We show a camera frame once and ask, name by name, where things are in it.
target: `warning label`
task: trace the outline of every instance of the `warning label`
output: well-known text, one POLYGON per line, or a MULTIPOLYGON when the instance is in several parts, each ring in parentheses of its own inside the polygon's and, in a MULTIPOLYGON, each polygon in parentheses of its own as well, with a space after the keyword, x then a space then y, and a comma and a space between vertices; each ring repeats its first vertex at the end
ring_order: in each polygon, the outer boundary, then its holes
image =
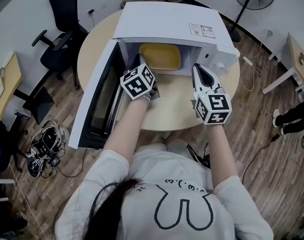
POLYGON ((194 36, 216 38, 213 29, 210 26, 202 26, 196 24, 189 24, 189 26, 190 26, 191 34, 194 36))

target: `white sweatshirt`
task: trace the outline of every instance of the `white sweatshirt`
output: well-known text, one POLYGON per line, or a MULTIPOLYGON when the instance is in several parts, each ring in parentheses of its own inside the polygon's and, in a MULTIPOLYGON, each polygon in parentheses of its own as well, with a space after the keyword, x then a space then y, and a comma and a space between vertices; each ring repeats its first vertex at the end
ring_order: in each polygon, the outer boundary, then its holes
POLYGON ((71 196, 55 225, 57 240, 81 240, 92 203, 105 185, 134 175, 142 183, 125 196, 119 240, 272 240, 240 179, 221 182, 206 192, 207 171, 182 155, 143 150, 128 161, 105 150, 71 196))

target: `wooden desk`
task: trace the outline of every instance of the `wooden desk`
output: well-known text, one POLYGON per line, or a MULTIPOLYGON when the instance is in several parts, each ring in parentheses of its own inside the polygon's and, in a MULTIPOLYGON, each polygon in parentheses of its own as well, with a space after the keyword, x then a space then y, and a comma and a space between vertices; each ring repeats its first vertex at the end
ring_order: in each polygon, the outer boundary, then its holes
POLYGON ((22 81, 22 75, 16 54, 12 56, 4 69, 4 92, 0 98, 0 121, 13 93, 22 81))
MULTIPOLYGON (((107 42, 113 38, 121 13, 121 10, 117 11, 101 21, 82 44, 77 60, 77 74, 83 90, 86 89, 107 42)), ((202 123, 201 119, 196 118, 196 112, 192 107, 194 89, 190 76, 157 74, 156 79, 161 98, 151 102, 142 129, 176 131, 202 123)), ((222 75, 220 79, 232 99, 240 79, 239 62, 237 61, 229 69, 228 74, 222 75)))
POLYGON ((268 58, 269 60, 272 60, 273 57, 277 54, 278 60, 277 63, 281 61, 282 52, 286 45, 289 45, 290 47, 290 53, 291 53, 291 63, 292 67, 282 76, 280 76, 277 80, 275 80, 273 83, 271 83, 269 86, 263 89, 263 94, 266 94, 273 90, 275 87, 279 86, 281 83, 283 83, 286 79, 293 76, 295 73, 299 75, 299 77, 302 79, 302 82, 304 84, 304 67, 300 64, 300 55, 304 55, 304 50, 299 45, 297 40, 289 33, 287 37, 287 42, 285 45, 283 45, 277 53, 272 53, 271 56, 268 58))

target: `open microwave door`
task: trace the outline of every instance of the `open microwave door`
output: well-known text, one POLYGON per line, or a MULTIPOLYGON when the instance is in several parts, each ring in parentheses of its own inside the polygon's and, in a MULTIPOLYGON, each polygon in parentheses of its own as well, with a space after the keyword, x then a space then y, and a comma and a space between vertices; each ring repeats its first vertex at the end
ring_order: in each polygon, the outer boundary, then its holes
POLYGON ((68 145, 103 148, 124 95, 120 77, 126 65, 117 40, 109 40, 98 60, 77 110, 68 145))

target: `microwave oven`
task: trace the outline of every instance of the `microwave oven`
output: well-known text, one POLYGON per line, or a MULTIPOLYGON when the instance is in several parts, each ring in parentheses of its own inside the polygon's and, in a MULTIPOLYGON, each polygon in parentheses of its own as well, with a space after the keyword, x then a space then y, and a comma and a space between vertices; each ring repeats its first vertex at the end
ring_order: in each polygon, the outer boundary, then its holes
POLYGON ((180 3, 128 2, 84 90, 70 147, 103 148, 130 100, 120 77, 133 67, 130 64, 145 43, 172 44, 180 51, 180 67, 153 70, 157 74, 191 76, 198 63, 220 76, 240 56, 216 10, 180 3))

